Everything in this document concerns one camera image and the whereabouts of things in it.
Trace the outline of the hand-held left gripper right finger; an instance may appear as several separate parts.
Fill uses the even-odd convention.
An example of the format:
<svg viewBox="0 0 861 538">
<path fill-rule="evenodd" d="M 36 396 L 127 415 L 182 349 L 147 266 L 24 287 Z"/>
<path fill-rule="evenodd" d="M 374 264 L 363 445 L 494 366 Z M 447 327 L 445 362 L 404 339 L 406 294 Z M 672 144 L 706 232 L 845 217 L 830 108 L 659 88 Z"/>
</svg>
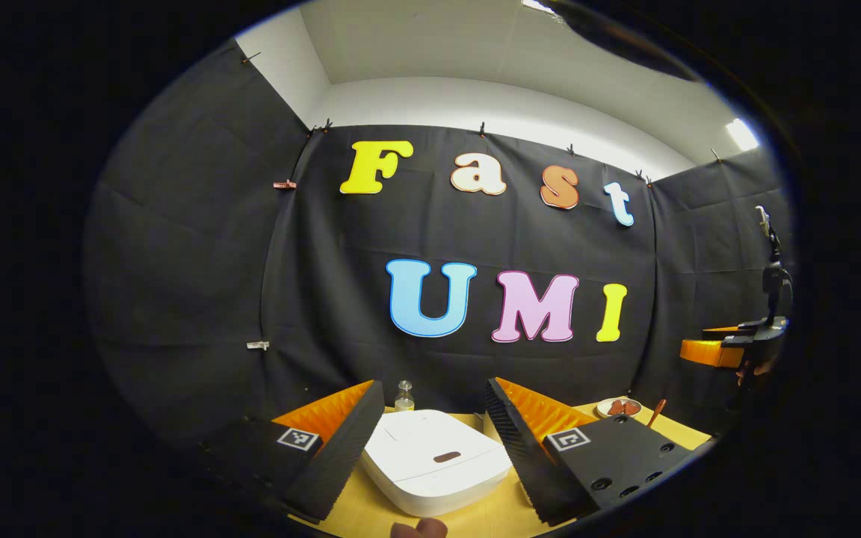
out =
<svg viewBox="0 0 861 538">
<path fill-rule="evenodd" d="M 682 444 L 625 413 L 591 418 L 502 378 L 487 381 L 485 403 L 537 516 L 552 527 L 615 510 L 691 458 Z"/>
</svg>

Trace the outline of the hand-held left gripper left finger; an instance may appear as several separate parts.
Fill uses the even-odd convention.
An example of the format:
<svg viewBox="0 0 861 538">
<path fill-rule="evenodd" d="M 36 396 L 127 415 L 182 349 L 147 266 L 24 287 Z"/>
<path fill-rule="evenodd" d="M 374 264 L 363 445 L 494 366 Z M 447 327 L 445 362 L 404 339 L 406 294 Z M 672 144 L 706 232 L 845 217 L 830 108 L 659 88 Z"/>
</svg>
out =
<svg viewBox="0 0 861 538">
<path fill-rule="evenodd" d="M 384 412 L 383 385 L 369 380 L 278 418 L 237 420 L 203 439 L 203 463 L 248 503 L 318 524 Z"/>
</svg>

